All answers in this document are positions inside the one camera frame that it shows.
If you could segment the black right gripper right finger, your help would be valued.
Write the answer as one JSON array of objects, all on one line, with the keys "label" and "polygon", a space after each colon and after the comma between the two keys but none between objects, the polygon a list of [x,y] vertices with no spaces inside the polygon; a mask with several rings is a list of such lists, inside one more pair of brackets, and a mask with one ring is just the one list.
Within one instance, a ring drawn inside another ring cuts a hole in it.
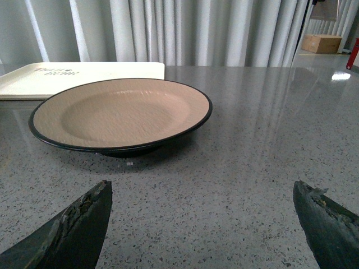
[{"label": "black right gripper right finger", "polygon": [[294,183],[293,202],[307,243],[320,268],[358,268],[358,216],[326,191]]}]

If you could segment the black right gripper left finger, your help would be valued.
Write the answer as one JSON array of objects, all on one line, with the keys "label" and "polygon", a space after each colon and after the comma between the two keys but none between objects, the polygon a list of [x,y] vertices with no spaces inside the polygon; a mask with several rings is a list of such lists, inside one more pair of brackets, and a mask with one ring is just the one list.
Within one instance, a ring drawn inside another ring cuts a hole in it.
[{"label": "black right gripper left finger", "polygon": [[112,184],[103,180],[1,253],[1,268],[95,268],[111,208]]}]

